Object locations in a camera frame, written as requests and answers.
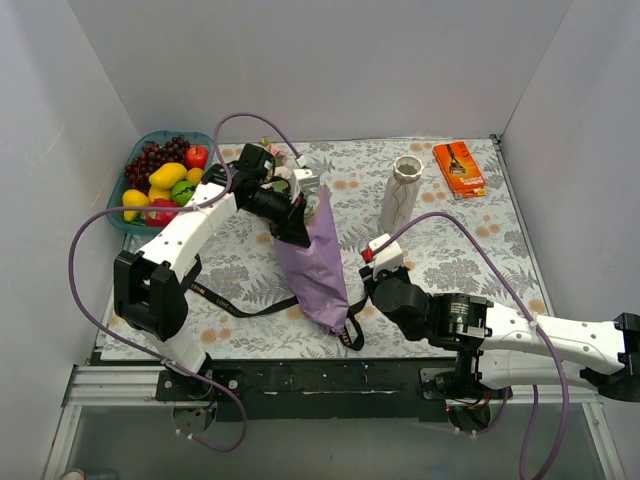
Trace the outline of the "artificial flower bunch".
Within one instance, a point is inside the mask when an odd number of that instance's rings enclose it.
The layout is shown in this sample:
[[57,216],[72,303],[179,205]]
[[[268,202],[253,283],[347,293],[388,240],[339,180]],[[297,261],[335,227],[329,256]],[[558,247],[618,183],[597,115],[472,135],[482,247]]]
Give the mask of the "artificial flower bunch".
[[[290,178],[292,176],[292,171],[298,168],[310,169],[309,165],[308,164],[306,164],[305,166],[301,165],[301,163],[304,161],[304,158],[302,158],[301,160],[293,159],[292,162],[289,163],[287,160],[287,155],[284,153],[284,150],[279,146],[275,145],[274,143],[272,143],[267,137],[263,137],[258,142],[258,145],[262,147],[264,150],[266,150],[267,152],[269,152],[273,157],[272,166],[270,167],[269,173],[267,174],[266,180],[263,183],[262,188],[273,189],[274,191],[285,193],[291,198],[291,200],[293,200],[293,197],[291,195],[291,188],[290,188]],[[309,225],[311,223],[311,220],[315,214],[315,210],[319,200],[318,190],[319,188],[314,193],[310,193],[310,194],[303,193],[305,196],[305,202],[306,202],[306,210],[304,214],[306,225]]]

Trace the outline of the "purple paper bouquet wrap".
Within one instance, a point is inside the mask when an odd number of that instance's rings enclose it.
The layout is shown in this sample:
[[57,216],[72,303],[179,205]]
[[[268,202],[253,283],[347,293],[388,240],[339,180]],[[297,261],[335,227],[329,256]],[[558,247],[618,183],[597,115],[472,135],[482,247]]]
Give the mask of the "purple paper bouquet wrap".
[[307,233],[307,248],[273,241],[279,266],[303,313],[338,336],[345,329],[349,301],[328,188],[320,194]]

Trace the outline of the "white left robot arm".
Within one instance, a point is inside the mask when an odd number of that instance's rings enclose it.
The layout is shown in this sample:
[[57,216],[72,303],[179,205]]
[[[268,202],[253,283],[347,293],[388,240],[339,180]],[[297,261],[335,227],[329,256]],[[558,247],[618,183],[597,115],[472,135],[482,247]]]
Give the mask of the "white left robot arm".
[[213,386],[203,369],[206,353],[186,323],[185,293],[201,271],[199,252],[217,228],[239,210],[268,221],[274,238],[307,248],[304,186],[315,181],[303,158],[286,176],[285,193],[266,188],[274,165],[263,147],[244,146],[226,171],[214,165],[202,177],[185,211],[179,213],[137,252],[121,252],[114,261],[114,311],[140,331],[162,361],[179,372],[178,387],[193,400]]

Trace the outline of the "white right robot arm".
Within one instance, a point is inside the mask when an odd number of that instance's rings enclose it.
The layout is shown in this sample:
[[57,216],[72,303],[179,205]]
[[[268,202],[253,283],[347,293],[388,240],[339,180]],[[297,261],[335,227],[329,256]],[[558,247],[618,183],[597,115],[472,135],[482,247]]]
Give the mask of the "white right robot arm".
[[373,305],[409,341],[456,355],[450,371],[427,379],[447,399],[481,396],[518,385],[568,385],[623,402],[639,399],[639,318],[586,322],[541,315],[463,293],[429,294],[408,271],[359,274]]

